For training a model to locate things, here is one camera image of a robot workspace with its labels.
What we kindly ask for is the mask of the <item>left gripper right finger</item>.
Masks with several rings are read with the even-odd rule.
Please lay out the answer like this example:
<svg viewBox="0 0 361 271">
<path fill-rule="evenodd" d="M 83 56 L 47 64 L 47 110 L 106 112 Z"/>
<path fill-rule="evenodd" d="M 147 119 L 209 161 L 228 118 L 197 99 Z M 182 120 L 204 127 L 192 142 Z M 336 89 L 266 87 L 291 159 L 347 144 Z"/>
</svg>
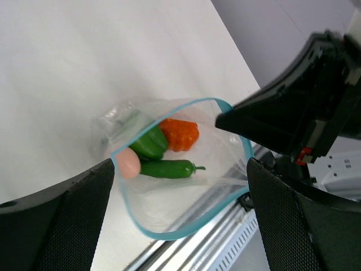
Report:
<svg viewBox="0 0 361 271">
<path fill-rule="evenodd" d="M 360 203 L 251 158 L 250 195 L 270 270 L 360 270 Z"/>
</svg>

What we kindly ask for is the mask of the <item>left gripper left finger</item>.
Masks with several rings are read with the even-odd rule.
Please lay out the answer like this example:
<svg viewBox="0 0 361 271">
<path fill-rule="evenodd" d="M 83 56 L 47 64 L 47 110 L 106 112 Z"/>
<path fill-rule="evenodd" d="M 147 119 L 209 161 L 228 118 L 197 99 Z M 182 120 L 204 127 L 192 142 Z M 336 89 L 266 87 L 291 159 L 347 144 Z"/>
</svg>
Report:
<svg viewBox="0 0 361 271">
<path fill-rule="evenodd" d="M 1 270 L 90 270 L 107 209 L 111 159 L 1 204 Z"/>
</svg>

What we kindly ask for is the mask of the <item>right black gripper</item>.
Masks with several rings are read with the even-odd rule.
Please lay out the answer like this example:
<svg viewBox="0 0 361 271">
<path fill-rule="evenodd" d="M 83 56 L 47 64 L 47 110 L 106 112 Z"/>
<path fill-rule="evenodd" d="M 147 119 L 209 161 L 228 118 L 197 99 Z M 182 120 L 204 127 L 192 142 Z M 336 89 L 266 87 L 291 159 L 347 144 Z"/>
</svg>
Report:
<svg viewBox="0 0 361 271">
<path fill-rule="evenodd" d="M 276 79 L 215 126 L 297 159 L 327 122 L 327 138 L 360 138 L 360 42 L 331 31 L 313 33 Z"/>
</svg>

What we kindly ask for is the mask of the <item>pink toy egg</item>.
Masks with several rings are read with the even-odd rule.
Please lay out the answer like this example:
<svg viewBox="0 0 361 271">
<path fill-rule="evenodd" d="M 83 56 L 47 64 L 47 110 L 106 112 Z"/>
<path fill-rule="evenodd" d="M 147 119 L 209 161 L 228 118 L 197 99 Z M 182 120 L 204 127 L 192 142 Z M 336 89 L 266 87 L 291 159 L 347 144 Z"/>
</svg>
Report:
<svg viewBox="0 0 361 271">
<path fill-rule="evenodd" d="M 135 178 L 140 173 L 140 159 L 132 149 L 125 148 L 115 158 L 122 178 Z"/>
</svg>

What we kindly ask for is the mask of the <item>green toy chili pepper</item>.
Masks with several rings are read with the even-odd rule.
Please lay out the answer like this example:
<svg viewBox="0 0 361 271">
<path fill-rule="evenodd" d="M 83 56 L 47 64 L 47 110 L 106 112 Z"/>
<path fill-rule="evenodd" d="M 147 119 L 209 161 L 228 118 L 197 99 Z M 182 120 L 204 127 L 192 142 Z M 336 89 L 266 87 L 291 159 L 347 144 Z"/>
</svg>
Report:
<svg viewBox="0 0 361 271">
<path fill-rule="evenodd" d="M 205 171 L 204 166 L 196 166 L 189 160 L 142 161 L 140 174 L 153 178 L 190 178 L 197 171 Z"/>
</svg>

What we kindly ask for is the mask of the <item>orange toy fruit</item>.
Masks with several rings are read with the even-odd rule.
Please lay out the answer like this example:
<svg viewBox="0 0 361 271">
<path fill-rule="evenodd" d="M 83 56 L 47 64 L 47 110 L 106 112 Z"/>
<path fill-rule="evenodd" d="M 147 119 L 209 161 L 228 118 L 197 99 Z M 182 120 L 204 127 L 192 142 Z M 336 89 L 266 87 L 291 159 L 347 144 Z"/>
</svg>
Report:
<svg viewBox="0 0 361 271">
<path fill-rule="evenodd" d="M 189 151 L 197 142 L 200 132 L 195 122 L 165 119 L 159 124 L 168 142 L 168 149 L 174 152 Z"/>
</svg>

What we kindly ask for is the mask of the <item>green toy bell pepper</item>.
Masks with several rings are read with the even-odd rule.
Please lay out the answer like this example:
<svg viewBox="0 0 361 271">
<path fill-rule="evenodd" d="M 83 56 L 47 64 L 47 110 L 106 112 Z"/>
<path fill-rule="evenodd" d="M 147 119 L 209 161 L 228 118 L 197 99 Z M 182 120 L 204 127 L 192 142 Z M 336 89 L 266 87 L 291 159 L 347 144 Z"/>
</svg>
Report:
<svg viewBox="0 0 361 271">
<path fill-rule="evenodd" d="M 168 140 L 158 125 L 153 127 L 129 147 L 147 160 L 160 160 L 168 150 Z"/>
</svg>

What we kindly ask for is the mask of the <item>clear zip top bag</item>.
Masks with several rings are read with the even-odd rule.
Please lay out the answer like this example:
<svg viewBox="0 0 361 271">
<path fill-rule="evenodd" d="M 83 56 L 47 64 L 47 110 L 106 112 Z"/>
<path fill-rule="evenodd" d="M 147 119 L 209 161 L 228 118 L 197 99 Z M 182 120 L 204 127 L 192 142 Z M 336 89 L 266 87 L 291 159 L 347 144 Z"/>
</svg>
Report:
<svg viewBox="0 0 361 271">
<path fill-rule="evenodd" d="M 250 141 L 215 126 L 231 110 L 218 98 L 133 98 L 93 120 L 93 152 L 113 162 L 144 235 L 189 236 L 249 191 Z"/>
</svg>

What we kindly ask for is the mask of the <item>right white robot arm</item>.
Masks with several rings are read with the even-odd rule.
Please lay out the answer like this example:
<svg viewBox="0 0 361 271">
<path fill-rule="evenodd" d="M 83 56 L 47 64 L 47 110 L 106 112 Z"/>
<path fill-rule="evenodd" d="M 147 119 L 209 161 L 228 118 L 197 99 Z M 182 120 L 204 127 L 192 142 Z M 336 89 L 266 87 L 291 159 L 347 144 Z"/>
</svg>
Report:
<svg viewBox="0 0 361 271">
<path fill-rule="evenodd" d="M 351 35 L 314 32 L 276 79 L 215 126 L 269 150 L 273 172 L 347 198 L 360 198 L 360 152 L 334 151 L 360 140 L 360 43 Z"/>
</svg>

